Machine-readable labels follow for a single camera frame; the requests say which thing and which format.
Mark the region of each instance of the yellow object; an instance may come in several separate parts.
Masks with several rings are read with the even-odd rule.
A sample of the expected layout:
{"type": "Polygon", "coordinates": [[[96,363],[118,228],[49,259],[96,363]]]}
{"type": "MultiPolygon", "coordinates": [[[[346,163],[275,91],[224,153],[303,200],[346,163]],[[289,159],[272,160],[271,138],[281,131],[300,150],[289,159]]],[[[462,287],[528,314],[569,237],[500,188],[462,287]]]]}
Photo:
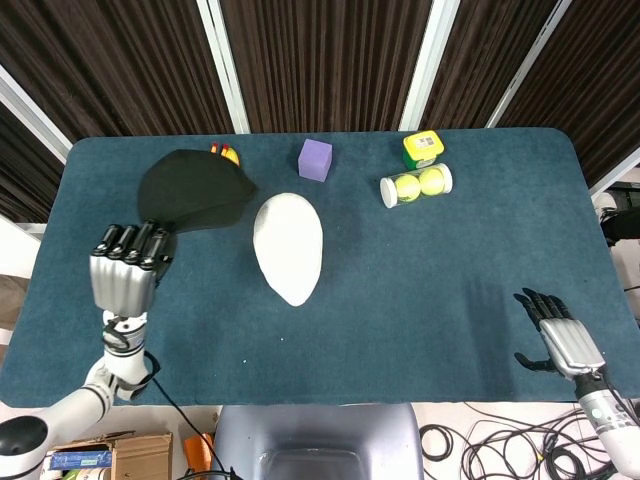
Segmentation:
{"type": "MultiPolygon", "coordinates": [[[[211,145],[211,153],[218,153],[217,143],[214,143],[213,145],[211,145]]],[[[220,155],[222,155],[227,160],[230,160],[231,162],[235,163],[236,165],[240,166],[240,158],[238,157],[238,153],[229,145],[227,144],[222,145],[222,150],[220,151],[220,155]]]]}
{"type": "Polygon", "coordinates": [[[405,137],[402,144],[405,150],[404,160],[410,170],[431,165],[444,152],[444,144],[433,130],[405,137]]]}
{"type": "Polygon", "coordinates": [[[222,153],[222,156],[225,157],[225,158],[228,158],[233,163],[235,163],[236,165],[240,166],[240,159],[238,158],[238,154],[236,153],[236,151],[233,148],[228,147],[227,150],[222,153]]]}
{"type": "Polygon", "coordinates": [[[445,164],[425,168],[418,177],[420,190],[424,195],[440,195],[449,193],[453,187],[451,172],[445,164]]]}
{"type": "Polygon", "coordinates": [[[420,181],[413,175],[402,175],[395,181],[398,200],[413,202],[420,196],[420,181]]]}

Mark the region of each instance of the white cap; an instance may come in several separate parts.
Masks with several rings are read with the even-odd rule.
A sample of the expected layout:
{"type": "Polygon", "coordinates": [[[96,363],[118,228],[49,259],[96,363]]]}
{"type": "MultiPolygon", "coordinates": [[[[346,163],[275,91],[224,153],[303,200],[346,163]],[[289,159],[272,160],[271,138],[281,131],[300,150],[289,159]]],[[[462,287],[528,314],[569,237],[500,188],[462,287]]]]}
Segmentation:
{"type": "Polygon", "coordinates": [[[385,177],[380,180],[380,194],[387,208],[393,208],[398,204],[398,190],[390,178],[385,177]]]}
{"type": "Polygon", "coordinates": [[[442,172],[442,176],[444,177],[444,189],[442,193],[449,193],[453,188],[453,177],[451,176],[451,170],[444,163],[439,163],[438,165],[434,165],[438,170],[442,172]]]}

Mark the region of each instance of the blue table mat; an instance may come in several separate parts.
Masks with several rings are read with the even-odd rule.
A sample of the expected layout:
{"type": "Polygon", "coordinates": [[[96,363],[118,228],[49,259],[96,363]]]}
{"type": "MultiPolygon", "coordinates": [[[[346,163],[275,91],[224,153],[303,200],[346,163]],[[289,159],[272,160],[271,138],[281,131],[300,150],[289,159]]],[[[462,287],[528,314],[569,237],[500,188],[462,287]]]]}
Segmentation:
{"type": "MultiPolygon", "coordinates": [[[[181,235],[149,312],[147,348],[180,404],[563,401],[573,385],[513,358],[545,357],[512,294],[565,300],[605,352],[624,395],[640,396],[640,333],[574,149],[553,129],[440,131],[451,194],[392,210],[407,133],[92,138],[72,149],[0,372],[0,398],[46,406],[101,356],[89,252],[110,223],[137,223],[144,172],[179,148],[229,143],[260,191],[241,222],[181,235]],[[325,183],[297,175],[306,138],[331,143],[325,183]],[[266,284],[252,246],[258,208],[295,192],[324,230],[322,273],[301,307],[266,284]]],[[[154,386],[139,404],[164,404],[154,386]]]]}

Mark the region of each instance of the dark curtain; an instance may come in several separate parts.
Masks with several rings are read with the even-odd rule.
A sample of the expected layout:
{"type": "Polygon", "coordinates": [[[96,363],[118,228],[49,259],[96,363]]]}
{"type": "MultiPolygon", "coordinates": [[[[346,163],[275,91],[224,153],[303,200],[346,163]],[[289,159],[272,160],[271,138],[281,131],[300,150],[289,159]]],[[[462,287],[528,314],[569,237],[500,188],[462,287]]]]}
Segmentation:
{"type": "Polygon", "coordinates": [[[61,175],[62,163],[0,104],[0,213],[46,223],[61,175]]]}
{"type": "Polygon", "coordinates": [[[222,0],[254,132],[397,129],[426,0],[222,0]]]}
{"type": "Polygon", "coordinates": [[[3,0],[0,63],[73,142],[233,131],[195,0],[3,0]]]}
{"type": "Polygon", "coordinates": [[[640,1],[571,4],[500,121],[526,125],[567,133],[589,185],[640,146],[640,1]]]}
{"type": "Polygon", "coordinates": [[[462,0],[420,128],[484,127],[555,3],[462,0]]]}

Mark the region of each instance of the purple cube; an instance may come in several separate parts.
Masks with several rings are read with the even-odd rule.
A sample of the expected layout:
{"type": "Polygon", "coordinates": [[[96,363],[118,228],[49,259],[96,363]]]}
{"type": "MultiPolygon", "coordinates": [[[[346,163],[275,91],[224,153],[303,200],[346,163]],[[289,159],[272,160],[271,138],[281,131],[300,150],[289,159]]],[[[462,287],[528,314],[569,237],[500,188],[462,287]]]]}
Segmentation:
{"type": "Polygon", "coordinates": [[[298,157],[298,174],[309,180],[324,182],[331,167],[331,151],[328,143],[305,140],[298,157]]]}

